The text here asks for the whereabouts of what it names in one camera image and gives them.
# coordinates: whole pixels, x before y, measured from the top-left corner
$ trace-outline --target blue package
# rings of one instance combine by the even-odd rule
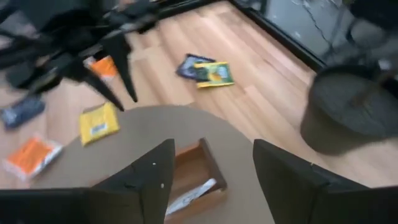
[[[39,96],[28,96],[8,108],[0,111],[1,119],[6,130],[18,128],[32,118],[41,114],[45,103]]]
[[[207,81],[207,78],[202,79],[197,76],[197,72],[193,67],[193,65],[195,63],[210,63],[210,62],[216,62],[216,60],[193,54],[187,54],[185,60],[182,62],[180,66],[178,66],[176,73],[177,75],[180,75],[181,77],[184,78],[191,78],[196,81]]]

